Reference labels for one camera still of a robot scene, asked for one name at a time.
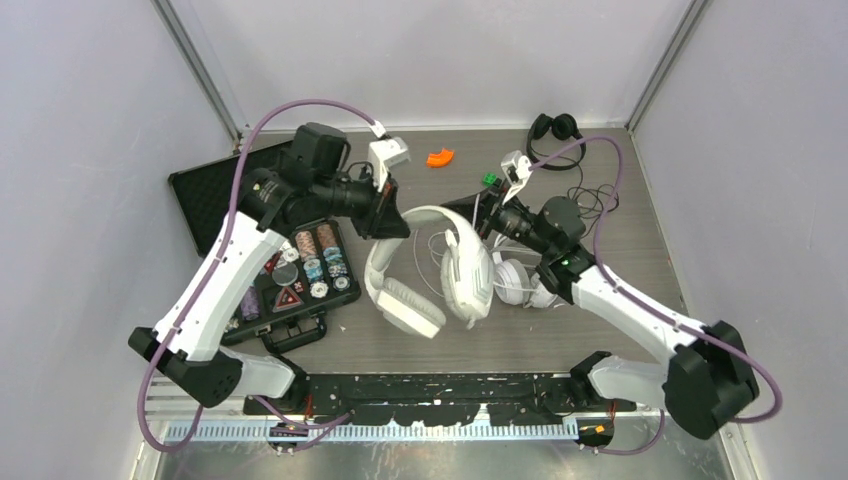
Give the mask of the white round gaming headphones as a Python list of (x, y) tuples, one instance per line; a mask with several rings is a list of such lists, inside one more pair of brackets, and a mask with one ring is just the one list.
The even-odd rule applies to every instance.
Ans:
[(538, 273), (530, 274), (530, 267), (516, 258), (504, 258), (504, 251), (535, 254), (524, 247), (509, 245), (511, 239), (499, 234), (493, 242), (491, 257), (494, 263), (494, 292), (508, 305), (522, 308), (556, 309), (565, 304), (559, 296), (549, 292), (541, 283)]

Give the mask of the white grey angular headphones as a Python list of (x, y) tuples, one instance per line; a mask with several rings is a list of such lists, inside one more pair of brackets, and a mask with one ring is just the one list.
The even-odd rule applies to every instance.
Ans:
[[(414, 207), (402, 214), (410, 227), (412, 261), (424, 290), (390, 273), (403, 240), (376, 241), (367, 257), (363, 285), (376, 310), (392, 326), (415, 337), (432, 339), (452, 318), (470, 330), (489, 316), (494, 299), (494, 261), (472, 222), (443, 206)], [(426, 254), (419, 231), (439, 238), (443, 251)]]

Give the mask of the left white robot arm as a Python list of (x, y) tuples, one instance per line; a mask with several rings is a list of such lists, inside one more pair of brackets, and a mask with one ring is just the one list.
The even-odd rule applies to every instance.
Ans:
[(346, 135), (310, 122), (298, 128), (274, 168), (235, 172), (235, 203), (189, 286), (152, 328), (137, 327), (129, 346), (201, 406), (233, 395), (264, 396), (284, 414), (307, 398), (294, 367), (274, 356), (221, 344), (225, 326), (264, 264), (294, 233), (332, 217), (349, 219), (365, 240), (409, 236), (397, 205), (393, 166), (410, 160), (407, 144), (385, 134), (368, 146), (368, 169), (351, 178), (339, 166)]

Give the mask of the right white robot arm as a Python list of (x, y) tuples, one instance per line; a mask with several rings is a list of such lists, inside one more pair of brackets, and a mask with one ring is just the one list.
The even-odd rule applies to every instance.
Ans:
[(607, 400), (643, 404), (706, 440), (758, 398), (739, 332), (674, 312), (615, 275), (582, 245), (586, 227), (573, 200), (555, 196), (533, 213), (489, 188), (444, 206), (481, 238), (496, 232), (539, 254), (535, 271), (548, 292), (607, 321), (653, 357), (634, 362), (597, 351), (572, 367), (570, 392), (580, 408), (596, 410)]

